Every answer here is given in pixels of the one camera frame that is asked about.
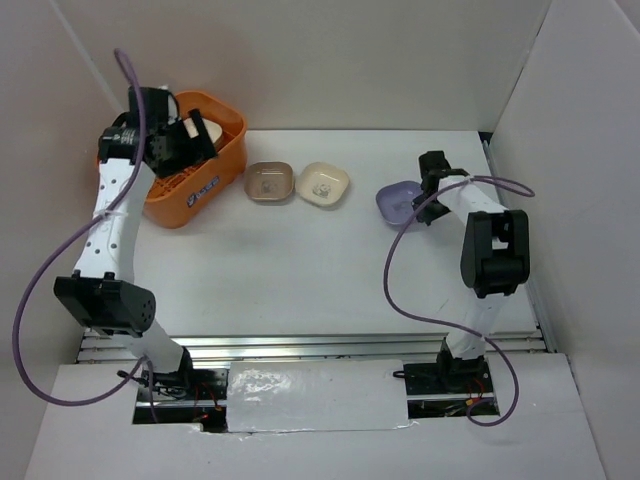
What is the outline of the cream panda plate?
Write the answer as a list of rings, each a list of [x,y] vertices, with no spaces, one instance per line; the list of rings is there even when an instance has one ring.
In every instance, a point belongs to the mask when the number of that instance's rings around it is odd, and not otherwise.
[[[350,183],[345,170],[326,162],[313,162],[297,176],[295,190],[304,201],[329,209],[339,204]]]
[[[191,138],[196,138],[199,135],[196,125],[191,118],[186,118],[183,123]],[[224,142],[222,127],[219,124],[208,119],[203,119],[203,124],[211,141],[214,144],[215,149],[220,150]]]

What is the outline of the purple plate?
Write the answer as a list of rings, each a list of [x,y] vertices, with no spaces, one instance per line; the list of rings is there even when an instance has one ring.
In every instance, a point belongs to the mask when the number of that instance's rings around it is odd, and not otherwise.
[[[402,226],[413,213],[413,200],[422,194],[418,182],[404,180],[381,188],[375,201],[383,220],[390,226]]]

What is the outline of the brown panda plate back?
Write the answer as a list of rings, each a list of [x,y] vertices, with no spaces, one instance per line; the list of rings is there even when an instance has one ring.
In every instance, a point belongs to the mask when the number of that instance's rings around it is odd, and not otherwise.
[[[295,177],[285,162],[258,162],[244,173],[244,192],[254,202],[283,202],[293,193]]]

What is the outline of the cream panda plate back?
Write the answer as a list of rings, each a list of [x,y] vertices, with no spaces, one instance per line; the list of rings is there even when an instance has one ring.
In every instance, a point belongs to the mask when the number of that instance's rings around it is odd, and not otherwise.
[[[295,190],[304,201],[329,209],[339,204],[350,183],[345,170],[326,162],[313,162],[297,176]]]

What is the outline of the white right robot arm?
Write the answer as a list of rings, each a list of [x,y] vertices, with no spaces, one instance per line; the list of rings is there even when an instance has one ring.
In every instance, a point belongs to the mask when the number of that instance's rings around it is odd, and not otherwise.
[[[464,224],[460,272],[470,289],[461,322],[437,355],[435,378],[450,392],[464,389],[485,370],[485,337],[507,297],[530,274],[529,221],[486,195],[463,169],[436,168],[422,174],[422,194],[413,201],[417,220],[426,225],[453,213]]]

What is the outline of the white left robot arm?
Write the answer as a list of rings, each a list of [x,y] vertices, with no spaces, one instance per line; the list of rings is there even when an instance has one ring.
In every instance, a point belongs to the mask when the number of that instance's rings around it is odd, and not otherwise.
[[[86,243],[72,273],[54,282],[54,295],[78,323],[126,348],[148,369],[147,384],[184,399],[196,390],[188,350],[156,318],[154,294],[137,285],[136,240],[144,203],[158,177],[216,156],[204,118],[172,114],[141,122],[139,108],[104,130],[98,149],[99,188]]]

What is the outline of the orange plastic bin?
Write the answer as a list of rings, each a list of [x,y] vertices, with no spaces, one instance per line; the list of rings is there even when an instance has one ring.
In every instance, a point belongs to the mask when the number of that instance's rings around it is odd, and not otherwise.
[[[183,122],[190,110],[199,109],[204,118],[222,127],[224,142],[216,157],[203,161],[200,156],[197,165],[176,175],[156,176],[144,162],[146,137],[167,124],[148,129],[141,91],[135,90],[135,93],[139,126],[127,124],[128,103],[127,110],[103,131],[99,139],[100,184],[95,215],[103,218],[139,208],[158,226],[182,227],[244,172],[247,166],[246,119],[208,93],[173,93],[180,114],[175,122]]]

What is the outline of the aluminium rail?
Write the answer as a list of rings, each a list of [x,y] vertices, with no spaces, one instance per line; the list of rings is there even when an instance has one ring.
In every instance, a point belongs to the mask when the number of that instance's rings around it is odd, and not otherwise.
[[[223,360],[325,359],[356,357],[421,357],[440,350],[443,335],[371,334],[330,336],[175,337],[196,362]],[[539,330],[527,334],[500,334],[494,339],[505,352],[537,353],[547,350]],[[128,361],[132,354],[114,340],[85,333],[76,361],[106,363]]]

